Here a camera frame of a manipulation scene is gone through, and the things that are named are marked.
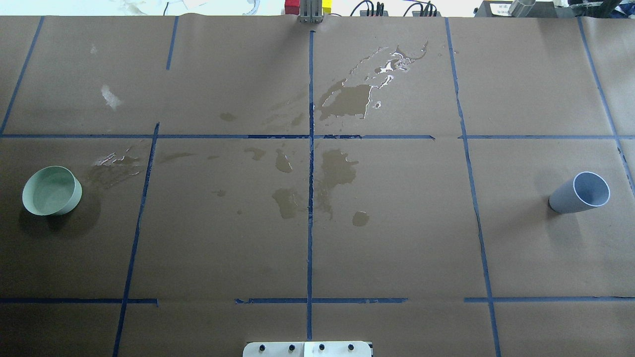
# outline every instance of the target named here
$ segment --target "white smudge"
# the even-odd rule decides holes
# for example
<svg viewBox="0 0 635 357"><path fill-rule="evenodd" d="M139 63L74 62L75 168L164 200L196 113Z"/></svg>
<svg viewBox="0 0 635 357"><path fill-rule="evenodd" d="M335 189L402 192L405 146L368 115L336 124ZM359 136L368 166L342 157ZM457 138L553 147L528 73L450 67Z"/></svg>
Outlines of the white smudge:
<svg viewBox="0 0 635 357"><path fill-rule="evenodd" d="M116 111L117 107L123 104L123 100L117 98L116 95L112 94L112 92L110 91L110 87L106 84L102 86L102 95L104 96L104 99L106 99L106 104L108 104L113 111Z"/></svg>

